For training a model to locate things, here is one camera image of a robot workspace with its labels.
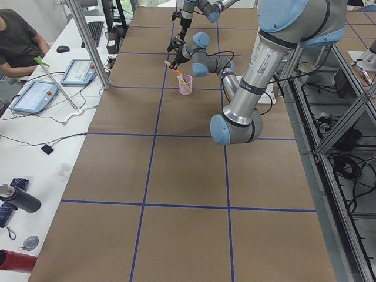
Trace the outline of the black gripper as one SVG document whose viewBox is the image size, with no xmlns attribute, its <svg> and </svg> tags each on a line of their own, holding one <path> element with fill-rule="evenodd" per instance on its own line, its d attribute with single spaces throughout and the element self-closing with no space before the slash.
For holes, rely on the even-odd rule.
<svg viewBox="0 0 376 282">
<path fill-rule="evenodd" d="M 181 46 L 176 53 L 176 58 L 174 61 L 170 62 L 169 68 L 177 70 L 180 64 L 186 63 L 191 59 L 190 53 L 187 51 L 185 46 Z"/>
<path fill-rule="evenodd" d="M 182 40 L 182 41 L 185 40 L 185 37 L 186 37 L 186 34 L 187 34 L 187 30 L 191 26 L 191 23 L 192 23 L 192 19 L 191 18 L 184 18 L 184 17 L 180 18 L 180 25 L 182 27 L 181 31 L 179 33 L 180 40 Z"/>
</svg>

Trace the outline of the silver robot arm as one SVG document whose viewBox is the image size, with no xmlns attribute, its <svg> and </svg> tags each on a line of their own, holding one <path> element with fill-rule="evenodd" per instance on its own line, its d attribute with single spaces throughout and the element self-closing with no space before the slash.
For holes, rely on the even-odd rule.
<svg viewBox="0 0 376 282">
<path fill-rule="evenodd" d="M 183 3 L 183 8 L 176 14 L 180 18 L 180 25 L 182 27 L 179 38 L 185 39 L 187 30 L 190 28 L 195 8 L 198 8 L 202 14 L 211 22 L 216 22 L 220 14 L 227 8 L 231 7 L 238 0 L 216 1 L 211 4 L 207 0 L 186 0 Z"/>
<path fill-rule="evenodd" d="M 233 3 L 185 1 L 182 10 L 172 15 L 172 19 L 180 19 L 182 30 L 167 49 L 176 51 L 173 69 L 191 61 L 194 76 L 214 73 L 221 80 L 230 103 L 210 122 L 211 136 L 221 145 L 248 143 L 260 136 L 262 119 L 256 106 L 285 54 L 297 46 L 326 46 L 340 41 L 347 12 L 346 1 L 264 1 L 258 10 L 260 42 L 248 69 L 238 79 L 231 60 L 207 54 L 207 33 L 199 32 L 189 42 L 184 40 L 195 8 L 210 22 L 216 22 Z"/>
</svg>

